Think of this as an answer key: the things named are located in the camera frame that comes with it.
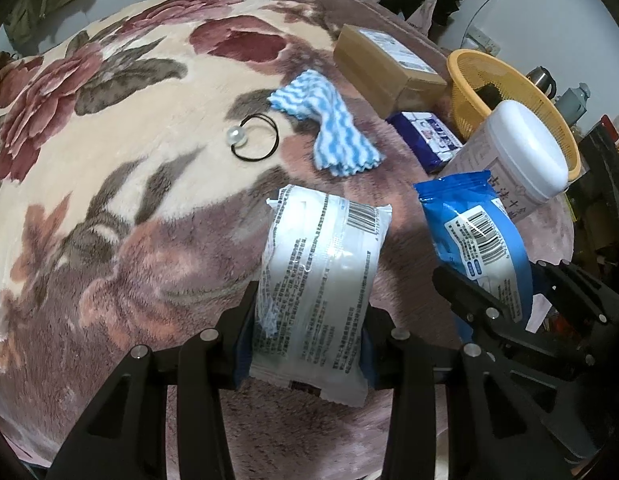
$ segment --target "pearl bead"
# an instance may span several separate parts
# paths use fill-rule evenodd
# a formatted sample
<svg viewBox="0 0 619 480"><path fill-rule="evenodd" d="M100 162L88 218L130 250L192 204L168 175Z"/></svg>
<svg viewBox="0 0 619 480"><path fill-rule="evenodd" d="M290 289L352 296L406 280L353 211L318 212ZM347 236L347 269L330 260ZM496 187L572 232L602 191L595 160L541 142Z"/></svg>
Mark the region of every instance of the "pearl bead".
<svg viewBox="0 0 619 480"><path fill-rule="evenodd" d="M227 130L227 143L230 146L240 148L240 146L246 142L247 133L245 132L243 126L232 126Z"/></svg>

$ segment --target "white plastic package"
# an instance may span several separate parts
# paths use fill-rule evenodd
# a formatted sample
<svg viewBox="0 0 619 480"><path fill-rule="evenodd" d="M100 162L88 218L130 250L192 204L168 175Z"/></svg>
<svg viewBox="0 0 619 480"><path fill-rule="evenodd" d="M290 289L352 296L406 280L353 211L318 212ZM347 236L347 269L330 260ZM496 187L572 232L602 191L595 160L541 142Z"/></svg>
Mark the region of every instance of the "white plastic package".
<svg viewBox="0 0 619 480"><path fill-rule="evenodd" d="M268 203L250 374L362 406L361 330L391 206L291 185Z"/></svg>

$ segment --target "gray bottle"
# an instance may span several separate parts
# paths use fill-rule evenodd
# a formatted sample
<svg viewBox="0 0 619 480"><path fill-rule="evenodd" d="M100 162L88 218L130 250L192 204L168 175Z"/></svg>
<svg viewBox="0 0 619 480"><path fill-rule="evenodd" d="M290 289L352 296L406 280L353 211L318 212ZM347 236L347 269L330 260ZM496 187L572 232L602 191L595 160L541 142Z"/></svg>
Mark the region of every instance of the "gray bottle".
<svg viewBox="0 0 619 480"><path fill-rule="evenodd" d="M591 97L589 86L580 83L578 88L568 88L556 101L556 108L570 128L587 111L587 99Z"/></svg>

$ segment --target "fleece blanket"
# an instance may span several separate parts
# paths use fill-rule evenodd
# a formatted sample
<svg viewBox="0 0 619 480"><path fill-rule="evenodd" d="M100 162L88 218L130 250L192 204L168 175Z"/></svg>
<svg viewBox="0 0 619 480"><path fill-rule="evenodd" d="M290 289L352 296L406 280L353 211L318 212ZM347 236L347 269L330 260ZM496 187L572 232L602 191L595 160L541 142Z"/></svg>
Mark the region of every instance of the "fleece blanket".
<svg viewBox="0 0 619 480"><path fill-rule="evenodd" d="M449 79L432 43L363 0L147 0L0 72L0 429L20 457L48 465L132 346L181 344L237 304L259 274L265 199L289 183L390 203L371 303L428 342L458 345L412 189L427 176L335 67L344 23L393 35ZM318 125L270 110L267 96L309 68L387 156L380 167L315 170ZM448 99L434 110L444 119ZM225 142L252 112L269 113L281 136L258 163ZM243 153L266 153L272 133L248 131ZM531 259L571 257L561 199L518 227ZM381 468L389 392L353 409L248 380L222 405L238 479L352 480Z"/></svg>

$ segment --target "power cord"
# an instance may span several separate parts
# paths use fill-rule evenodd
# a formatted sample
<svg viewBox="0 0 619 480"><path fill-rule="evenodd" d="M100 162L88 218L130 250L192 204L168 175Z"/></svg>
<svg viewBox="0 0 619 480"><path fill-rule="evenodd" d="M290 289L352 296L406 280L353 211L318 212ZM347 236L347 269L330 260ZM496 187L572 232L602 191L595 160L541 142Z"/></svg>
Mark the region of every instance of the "power cord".
<svg viewBox="0 0 619 480"><path fill-rule="evenodd" d="M465 34L463 34L463 37L461 38L461 46L460 48L463 47L463 43L465 41L465 38L467 38L467 33L469 32L469 27L471 27L471 24L474 23L474 20L476 19L476 17L478 16L478 12L480 12L481 10L483 10L483 8L486 6L486 4L488 4L490 1L492 0L486 0L485 3L483 5L481 5L480 7L478 7L478 10L474 13L474 15L471 17L471 20L469 20L469 23L467 23L467 28L465 29Z"/></svg>

